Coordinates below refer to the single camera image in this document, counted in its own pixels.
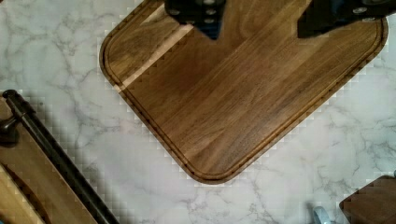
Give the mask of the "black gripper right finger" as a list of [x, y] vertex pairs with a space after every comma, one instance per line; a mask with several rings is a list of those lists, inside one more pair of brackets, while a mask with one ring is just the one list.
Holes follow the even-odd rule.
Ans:
[[297, 36], [324, 35], [356, 21], [382, 19], [396, 11], [396, 0], [312, 0], [297, 20]]

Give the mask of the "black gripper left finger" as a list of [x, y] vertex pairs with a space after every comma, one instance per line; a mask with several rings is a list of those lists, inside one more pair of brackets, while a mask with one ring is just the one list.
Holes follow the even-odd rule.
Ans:
[[190, 24], [212, 40], [219, 37], [227, 0], [164, 0], [166, 13], [179, 24]]

